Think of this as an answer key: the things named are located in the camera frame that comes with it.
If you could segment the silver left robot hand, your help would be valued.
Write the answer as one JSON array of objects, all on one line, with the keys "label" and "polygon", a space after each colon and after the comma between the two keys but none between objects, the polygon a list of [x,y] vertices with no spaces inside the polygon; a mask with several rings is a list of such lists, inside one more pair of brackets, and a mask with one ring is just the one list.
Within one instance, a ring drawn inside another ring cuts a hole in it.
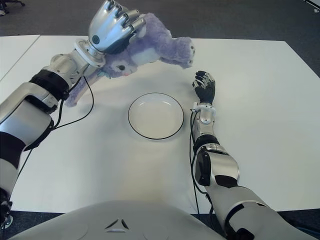
[{"label": "silver left robot hand", "polygon": [[106,0],[91,20],[88,39],[98,51],[114,54],[123,51],[144,25],[138,10],[128,10],[114,0]]}]

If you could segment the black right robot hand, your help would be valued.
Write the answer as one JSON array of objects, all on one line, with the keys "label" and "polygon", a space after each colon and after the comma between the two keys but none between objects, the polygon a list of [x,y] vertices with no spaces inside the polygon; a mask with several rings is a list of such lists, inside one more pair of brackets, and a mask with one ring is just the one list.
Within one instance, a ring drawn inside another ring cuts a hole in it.
[{"label": "black right robot hand", "polygon": [[216,82],[212,75],[199,70],[195,73],[192,87],[202,104],[213,104],[216,93]]}]

